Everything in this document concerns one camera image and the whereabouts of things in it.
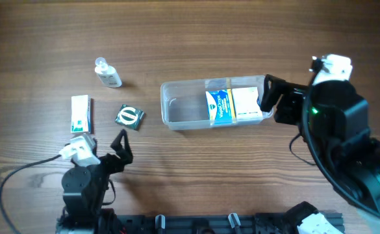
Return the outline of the white blue medicine box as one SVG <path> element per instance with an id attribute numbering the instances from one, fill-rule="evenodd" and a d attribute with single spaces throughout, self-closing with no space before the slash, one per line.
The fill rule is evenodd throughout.
<path id="1" fill-rule="evenodd" d="M 262 111 L 257 103 L 257 87 L 232 89 L 234 108 L 237 119 L 261 118 Z"/>

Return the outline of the white green medicine box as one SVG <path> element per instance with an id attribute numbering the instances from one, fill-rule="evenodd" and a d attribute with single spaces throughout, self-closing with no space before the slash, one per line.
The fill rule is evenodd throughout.
<path id="1" fill-rule="evenodd" d="M 71 133 L 91 133 L 90 96 L 71 97 Z"/>

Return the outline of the blue yellow VapoDrops box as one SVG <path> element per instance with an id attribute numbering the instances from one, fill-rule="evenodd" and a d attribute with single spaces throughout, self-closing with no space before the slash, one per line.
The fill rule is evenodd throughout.
<path id="1" fill-rule="evenodd" d="M 231 89 L 206 91 L 205 95 L 211 125 L 232 125 L 236 123 Z"/>

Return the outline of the clear plastic container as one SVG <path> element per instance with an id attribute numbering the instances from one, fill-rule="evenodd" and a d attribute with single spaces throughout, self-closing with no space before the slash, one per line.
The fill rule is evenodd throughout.
<path id="1" fill-rule="evenodd" d="M 270 118 L 273 115 L 273 110 L 262 112 L 261 118 L 236 119 L 236 123 L 232 125 L 210 124 L 205 92 L 245 87 L 257 87 L 259 92 L 258 101 L 263 95 L 264 76 L 224 77 L 164 83 L 160 88 L 162 121 L 171 130 L 178 131 L 255 125 Z"/>

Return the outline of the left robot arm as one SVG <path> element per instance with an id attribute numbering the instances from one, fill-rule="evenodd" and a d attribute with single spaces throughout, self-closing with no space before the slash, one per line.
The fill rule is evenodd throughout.
<path id="1" fill-rule="evenodd" d="M 113 209 L 105 209 L 105 193 L 114 188 L 112 174 L 133 162 L 126 130 L 111 143 L 113 154 L 97 156 L 97 140 L 90 133 L 70 139 L 59 154 L 74 164 L 62 177 L 65 207 L 57 220 L 56 233 L 126 233 Z"/>

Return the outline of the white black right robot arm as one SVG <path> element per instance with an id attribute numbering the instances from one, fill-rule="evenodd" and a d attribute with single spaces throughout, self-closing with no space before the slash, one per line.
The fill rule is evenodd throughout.
<path id="1" fill-rule="evenodd" d="M 354 86 L 339 80 L 305 86 L 266 75 L 258 104 L 276 107 L 276 122 L 298 127 L 333 190 L 380 233 L 380 141 L 371 136 L 368 102 Z"/>

